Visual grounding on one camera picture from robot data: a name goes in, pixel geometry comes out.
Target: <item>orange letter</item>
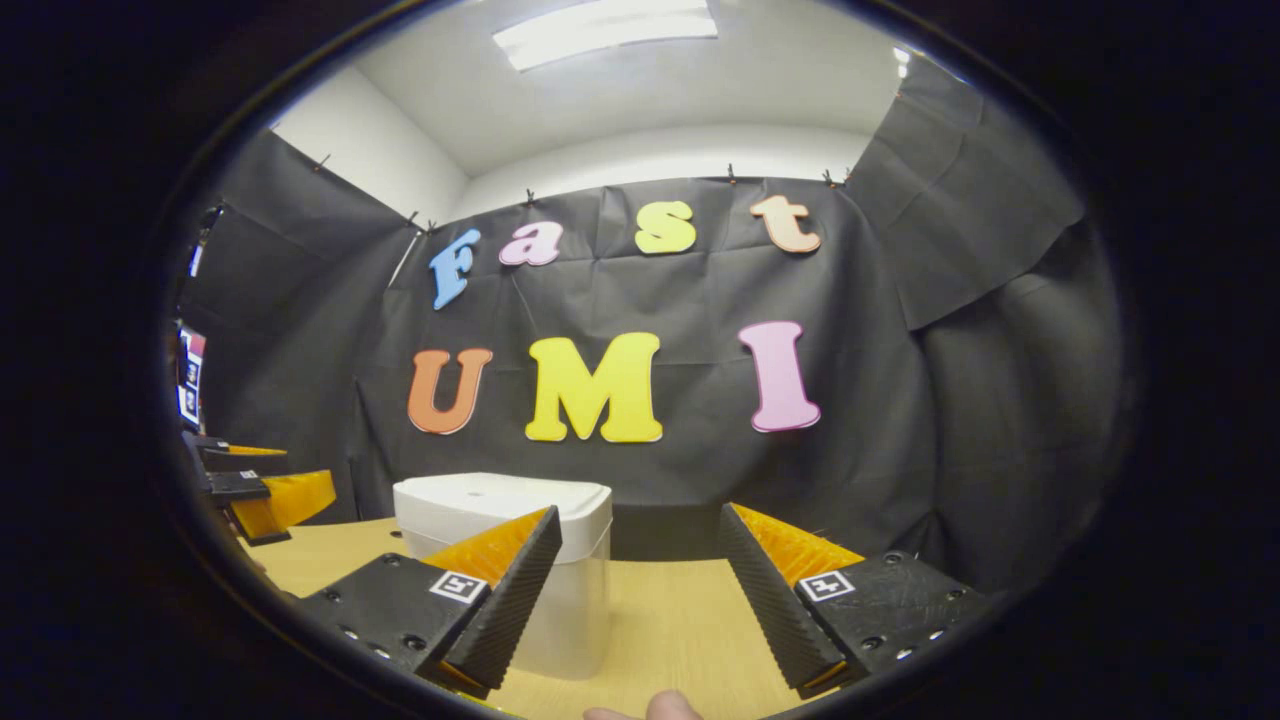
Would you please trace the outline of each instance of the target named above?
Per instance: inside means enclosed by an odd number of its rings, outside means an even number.
[[[462,377],[458,378],[458,393],[453,407],[440,413],[435,409],[435,382],[440,379],[440,368],[449,361],[449,354],[443,350],[424,350],[413,356],[413,384],[408,389],[408,419],[424,433],[447,436],[462,429],[471,420],[476,409],[476,393],[480,391],[480,370],[493,360],[493,352],[471,348],[458,352],[458,365]]]
[[[818,250],[822,238],[815,233],[800,232],[796,218],[808,218],[809,209],[804,205],[790,205],[782,195],[767,197],[751,205],[751,214],[764,215],[764,227],[769,231],[769,240],[787,252],[809,252]]]

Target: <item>pink letter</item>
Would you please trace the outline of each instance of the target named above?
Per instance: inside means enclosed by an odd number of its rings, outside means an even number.
[[[503,265],[545,265],[559,256],[559,237],[564,234],[564,228],[559,223],[529,223],[517,229],[508,242],[498,252],[498,261]]]
[[[796,338],[804,333],[799,323],[758,323],[739,331],[737,340],[755,356],[755,379],[760,386],[760,409],[751,415],[751,427],[762,433],[808,428],[822,411],[804,395]]]

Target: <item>white lid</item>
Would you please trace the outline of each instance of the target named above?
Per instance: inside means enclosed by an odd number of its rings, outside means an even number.
[[[554,505],[562,537],[557,564],[591,555],[613,519],[613,491],[596,483],[460,473],[408,478],[392,491],[402,529],[448,544]]]

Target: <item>yellow letter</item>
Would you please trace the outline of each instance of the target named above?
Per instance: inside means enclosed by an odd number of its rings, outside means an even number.
[[[694,225],[685,222],[692,217],[694,209],[684,202],[650,202],[636,213],[636,245],[645,255],[689,250],[698,237]]]
[[[525,425],[529,439],[559,442],[568,428],[559,420],[559,406],[573,424],[577,437],[586,439],[609,404],[609,419],[600,425],[600,437],[609,442],[655,442],[662,424],[653,419],[649,391],[653,354],[658,336],[623,333],[613,338],[593,375],[567,337],[549,337],[529,346],[538,360],[538,396],[534,421]]]

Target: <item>white ceiling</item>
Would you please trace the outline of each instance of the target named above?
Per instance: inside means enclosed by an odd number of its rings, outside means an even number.
[[[892,41],[815,0],[709,0],[718,38],[628,45],[515,70],[492,35],[576,1],[463,0],[356,64],[472,177],[663,127],[870,135],[897,90]]]

